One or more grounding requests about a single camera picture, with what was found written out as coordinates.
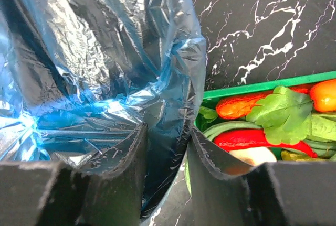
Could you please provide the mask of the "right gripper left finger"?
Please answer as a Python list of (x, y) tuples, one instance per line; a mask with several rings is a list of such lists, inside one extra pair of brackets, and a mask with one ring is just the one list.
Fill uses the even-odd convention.
[(1, 162), (1, 225), (139, 225), (147, 125), (74, 169)]

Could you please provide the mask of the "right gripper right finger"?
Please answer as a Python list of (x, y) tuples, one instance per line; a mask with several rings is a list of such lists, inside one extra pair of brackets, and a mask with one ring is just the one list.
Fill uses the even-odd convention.
[(335, 225), (335, 163), (257, 167), (191, 131), (187, 161), (196, 225)]

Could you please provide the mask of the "detached blue trash bag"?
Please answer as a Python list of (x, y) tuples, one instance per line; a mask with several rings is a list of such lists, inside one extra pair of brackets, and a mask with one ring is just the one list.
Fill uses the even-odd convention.
[(144, 123), (145, 220), (184, 157), (205, 46), (192, 0), (1, 0), (1, 162), (80, 169)]

